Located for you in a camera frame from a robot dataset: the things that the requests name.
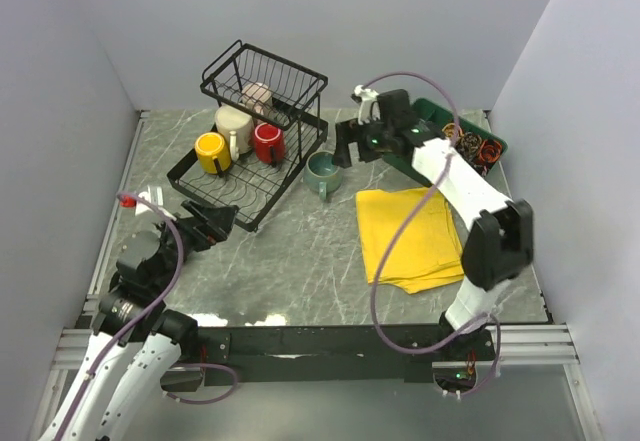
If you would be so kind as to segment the speckled blue-green mug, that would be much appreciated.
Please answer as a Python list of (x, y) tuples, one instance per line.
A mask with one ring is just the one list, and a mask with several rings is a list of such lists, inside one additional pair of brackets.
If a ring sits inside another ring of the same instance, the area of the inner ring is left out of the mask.
[(340, 188), (342, 180), (343, 172), (333, 163), (331, 152), (319, 150), (307, 159), (303, 182), (320, 200), (326, 202)]

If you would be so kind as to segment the white mug green interior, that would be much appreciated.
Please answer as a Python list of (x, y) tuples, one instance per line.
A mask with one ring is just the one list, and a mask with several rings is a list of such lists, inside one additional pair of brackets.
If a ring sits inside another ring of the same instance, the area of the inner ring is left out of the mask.
[(233, 161), (252, 150), (253, 118), (232, 106), (223, 105), (214, 113), (216, 130), (228, 142)]

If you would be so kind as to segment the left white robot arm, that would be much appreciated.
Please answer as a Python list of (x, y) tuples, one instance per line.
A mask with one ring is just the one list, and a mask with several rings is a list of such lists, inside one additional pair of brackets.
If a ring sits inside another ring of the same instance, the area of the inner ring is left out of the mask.
[(185, 201), (188, 214), (181, 216), (139, 195), (122, 193), (119, 199), (145, 205), (152, 226), (126, 240), (98, 302), (77, 376), (43, 440), (121, 439), (153, 392), (168, 393), (161, 379), (172, 368), (198, 375), (218, 369), (238, 385), (232, 368), (207, 362), (197, 321), (165, 304), (188, 256), (228, 239), (237, 207)]

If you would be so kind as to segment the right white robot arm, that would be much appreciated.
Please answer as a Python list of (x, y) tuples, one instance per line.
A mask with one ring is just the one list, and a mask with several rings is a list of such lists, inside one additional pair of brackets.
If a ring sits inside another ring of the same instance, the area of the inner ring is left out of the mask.
[(358, 85), (352, 97), (358, 115), (336, 127), (335, 164), (349, 167), (349, 146), (356, 144), (362, 161), (397, 155), (430, 184), (357, 194), (368, 282), (409, 294), (458, 283), (438, 346), (460, 359), (474, 343), (467, 328), (488, 318), (507, 284), (533, 262), (532, 207), (491, 186), (457, 151), (457, 115), (445, 134), (419, 118), (404, 90), (378, 93)]

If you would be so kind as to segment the red cup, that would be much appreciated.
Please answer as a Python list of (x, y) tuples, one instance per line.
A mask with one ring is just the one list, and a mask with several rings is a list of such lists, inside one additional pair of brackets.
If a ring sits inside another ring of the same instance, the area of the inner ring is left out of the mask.
[(267, 165), (278, 165), (285, 157), (283, 131), (269, 123), (261, 123), (255, 127), (253, 144), (257, 158)]

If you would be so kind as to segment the yellow enamel mug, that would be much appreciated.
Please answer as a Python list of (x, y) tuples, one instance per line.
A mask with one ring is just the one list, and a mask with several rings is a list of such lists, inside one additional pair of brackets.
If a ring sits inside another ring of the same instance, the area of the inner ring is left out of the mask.
[(194, 149), (205, 173), (223, 175), (231, 167), (229, 147), (220, 133), (207, 132), (200, 135), (194, 143)]

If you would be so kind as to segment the pink mug lilac interior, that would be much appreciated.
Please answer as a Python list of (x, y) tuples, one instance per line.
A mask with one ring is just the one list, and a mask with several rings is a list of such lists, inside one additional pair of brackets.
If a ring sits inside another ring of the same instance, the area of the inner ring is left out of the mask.
[(264, 83), (247, 83), (242, 89), (241, 103), (267, 119), (273, 116), (272, 91)]

